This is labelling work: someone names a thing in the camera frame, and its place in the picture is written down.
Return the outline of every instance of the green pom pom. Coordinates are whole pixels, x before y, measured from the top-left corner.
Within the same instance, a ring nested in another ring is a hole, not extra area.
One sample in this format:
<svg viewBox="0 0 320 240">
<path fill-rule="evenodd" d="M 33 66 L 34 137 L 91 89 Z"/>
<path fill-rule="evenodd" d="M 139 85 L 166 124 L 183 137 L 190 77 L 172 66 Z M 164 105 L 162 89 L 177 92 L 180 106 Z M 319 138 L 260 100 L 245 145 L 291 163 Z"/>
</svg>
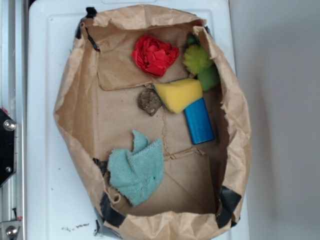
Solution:
<svg viewBox="0 0 320 240">
<path fill-rule="evenodd" d="M 196 37 L 195 35 L 189 35 L 188 36 L 188 46 L 190 47 L 191 45 L 194 45 L 194 44 L 200 44 L 200 41 L 198 39 L 198 37 Z"/>
<path fill-rule="evenodd" d="M 219 72 L 215 64 L 203 69 L 197 77 L 203 91 L 208 91 L 220 83 Z"/>
<path fill-rule="evenodd" d="M 183 63 L 186 69 L 195 75 L 214 64 L 206 50 L 201 45 L 196 44 L 186 49 Z"/>
</svg>

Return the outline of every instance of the teal towel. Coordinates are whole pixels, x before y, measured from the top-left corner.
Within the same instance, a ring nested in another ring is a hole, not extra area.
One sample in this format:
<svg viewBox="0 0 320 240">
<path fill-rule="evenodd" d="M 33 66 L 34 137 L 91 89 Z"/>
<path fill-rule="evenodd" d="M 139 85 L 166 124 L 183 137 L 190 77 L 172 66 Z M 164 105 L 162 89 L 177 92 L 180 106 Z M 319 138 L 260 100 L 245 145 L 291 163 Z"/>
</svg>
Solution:
<svg viewBox="0 0 320 240">
<path fill-rule="evenodd" d="M 115 148 L 108 161 L 110 184 L 126 196 L 133 206 L 146 201 L 164 178 L 162 140 L 150 142 L 133 130 L 133 151 Z"/>
</svg>

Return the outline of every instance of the bolt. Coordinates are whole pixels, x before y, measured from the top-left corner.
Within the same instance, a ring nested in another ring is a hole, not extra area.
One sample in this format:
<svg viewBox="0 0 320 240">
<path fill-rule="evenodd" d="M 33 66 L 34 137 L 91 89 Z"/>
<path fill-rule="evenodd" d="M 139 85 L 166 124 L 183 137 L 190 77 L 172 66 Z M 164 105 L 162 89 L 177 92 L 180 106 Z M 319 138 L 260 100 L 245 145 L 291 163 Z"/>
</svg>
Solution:
<svg viewBox="0 0 320 240">
<path fill-rule="evenodd" d="M 5 234 L 10 240 L 13 240 L 18 235 L 18 230 L 14 226 L 8 226 L 8 228 L 5 230 Z"/>
<path fill-rule="evenodd" d="M 12 172 L 12 168 L 11 168 L 10 166 L 7 166 L 7 167 L 5 168 L 5 171 L 6 171 L 7 173 L 11 173 L 11 172 Z"/>
<path fill-rule="evenodd" d="M 13 120 L 8 119 L 3 123 L 3 128 L 8 132 L 12 132 L 16 129 L 16 123 Z"/>
</svg>

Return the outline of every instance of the brown rock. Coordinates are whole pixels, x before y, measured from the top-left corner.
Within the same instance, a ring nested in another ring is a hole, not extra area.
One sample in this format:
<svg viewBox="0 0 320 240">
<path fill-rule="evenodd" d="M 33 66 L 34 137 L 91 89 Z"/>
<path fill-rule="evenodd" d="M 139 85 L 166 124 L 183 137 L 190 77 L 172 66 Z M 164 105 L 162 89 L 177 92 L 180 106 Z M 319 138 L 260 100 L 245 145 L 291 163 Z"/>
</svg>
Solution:
<svg viewBox="0 0 320 240">
<path fill-rule="evenodd" d="M 150 116 L 153 116 L 162 106 L 162 102 L 155 90 L 147 88 L 140 93 L 138 105 L 139 108 L 145 110 Z"/>
</svg>

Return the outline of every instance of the brown paper bag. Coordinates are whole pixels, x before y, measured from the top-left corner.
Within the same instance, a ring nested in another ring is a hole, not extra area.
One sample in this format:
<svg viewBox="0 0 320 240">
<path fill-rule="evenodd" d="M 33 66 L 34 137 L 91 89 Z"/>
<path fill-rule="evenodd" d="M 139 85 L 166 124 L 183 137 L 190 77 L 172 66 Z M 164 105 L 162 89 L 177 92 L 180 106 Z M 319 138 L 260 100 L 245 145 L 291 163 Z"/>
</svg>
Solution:
<svg viewBox="0 0 320 240">
<path fill-rule="evenodd" d="M 87 11 L 65 67 L 54 117 L 104 225 L 128 240 L 208 240 L 229 230 L 240 219 L 251 162 L 251 126 L 246 98 L 207 33 L 206 21 L 153 5 Z M 196 146 L 183 113 L 161 107 L 150 117 L 137 104 L 150 83 L 188 77 L 183 52 L 189 34 L 198 36 L 221 80 L 204 93 L 215 140 Z M 131 57 L 144 35 L 180 50 L 163 77 L 145 74 Z M 109 185 L 109 173 L 103 175 L 98 167 L 112 149 L 132 149 L 133 129 L 151 140 L 162 138 L 165 156 L 161 185 L 136 207 Z"/>
</svg>

